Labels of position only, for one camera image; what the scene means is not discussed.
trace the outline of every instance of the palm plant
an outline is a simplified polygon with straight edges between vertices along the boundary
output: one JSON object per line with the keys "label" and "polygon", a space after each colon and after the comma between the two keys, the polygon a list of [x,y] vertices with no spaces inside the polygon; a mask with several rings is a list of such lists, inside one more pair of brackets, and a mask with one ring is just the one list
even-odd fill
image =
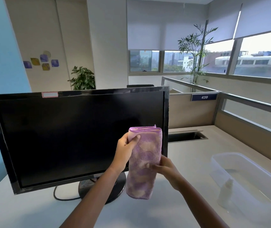
{"label": "palm plant", "polygon": [[72,70],[71,74],[76,73],[77,78],[72,78],[71,80],[68,80],[72,83],[71,86],[73,86],[73,90],[94,90],[95,89],[95,77],[94,73],[87,69],[80,66],[79,69],[77,69],[77,66],[75,66]]}
{"label": "palm plant", "polygon": [[211,32],[217,30],[218,27],[211,28],[206,31],[205,27],[202,26],[201,24],[194,25],[194,27],[196,27],[196,29],[199,32],[192,33],[185,38],[181,38],[181,40],[178,40],[178,42],[180,53],[190,53],[193,56],[193,59],[190,59],[187,62],[187,68],[191,70],[190,72],[187,72],[190,75],[190,77],[183,78],[190,79],[192,84],[197,84],[198,77],[205,75],[205,72],[202,71],[202,69],[208,65],[208,64],[202,65],[201,62],[203,57],[205,57],[208,54],[208,51],[204,48],[204,45],[213,43],[212,41],[213,38],[206,39],[206,36]]}

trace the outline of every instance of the roller blind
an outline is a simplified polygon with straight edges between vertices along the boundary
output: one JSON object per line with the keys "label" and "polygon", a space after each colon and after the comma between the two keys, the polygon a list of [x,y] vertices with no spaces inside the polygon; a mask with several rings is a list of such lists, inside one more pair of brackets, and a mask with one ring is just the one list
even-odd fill
{"label": "roller blind", "polygon": [[128,0],[128,49],[178,50],[178,40],[206,18],[207,5]]}
{"label": "roller blind", "polygon": [[244,0],[236,38],[271,31],[271,0]]}
{"label": "roller blind", "polygon": [[208,35],[214,42],[233,38],[242,0],[213,0],[208,7],[208,29],[218,29]]}

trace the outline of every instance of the white desk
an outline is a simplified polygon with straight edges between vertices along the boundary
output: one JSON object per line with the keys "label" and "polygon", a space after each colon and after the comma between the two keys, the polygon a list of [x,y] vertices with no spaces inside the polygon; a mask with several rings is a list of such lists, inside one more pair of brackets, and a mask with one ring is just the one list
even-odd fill
{"label": "white desk", "polygon": [[[252,224],[240,212],[229,213],[217,203],[219,187],[209,176],[209,161],[213,154],[223,152],[243,153],[271,172],[271,161],[215,126],[187,129],[203,130],[208,138],[203,141],[168,144],[168,157],[183,176],[203,195],[216,212],[231,228],[265,227]],[[78,183],[59,186],[57,196],[77,197]],[[60,202],[53,198],[54,188],[21,195],[13,195],[8,176],[0,182],[0,228],[58,228],[80,200]],[[140,227],[191,227],[199,225],[191,214],[183,197],[157,175],[153,196],[150,200],[136,200],[122,193],[106,205],[96,223],[97,228]]]}

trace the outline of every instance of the microfiber cloth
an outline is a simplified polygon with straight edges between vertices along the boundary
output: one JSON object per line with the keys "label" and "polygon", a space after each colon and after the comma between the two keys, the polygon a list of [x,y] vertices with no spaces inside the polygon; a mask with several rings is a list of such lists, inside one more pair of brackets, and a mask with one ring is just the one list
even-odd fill
{"label": "microfiber cloth", "polygon": [[150,199],[156,172],[146,168],[147,164],[160,164],[162,149],[162,129],[156,126],[131,127],[128,140],[141,135],[129,159],[126,179],[126,193],[134,199]]}

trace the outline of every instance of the clear plastic box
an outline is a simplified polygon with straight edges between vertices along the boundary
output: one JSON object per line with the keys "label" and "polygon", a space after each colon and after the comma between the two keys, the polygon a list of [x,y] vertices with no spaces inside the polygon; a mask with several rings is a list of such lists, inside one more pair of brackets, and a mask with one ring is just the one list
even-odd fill
{"label": "clear plastic box", "polygon": [[221,187],[234,180],[231,201],[250,220],[271,220],[271,173],[241,153],[220,153],[211,158],[211,177]]}

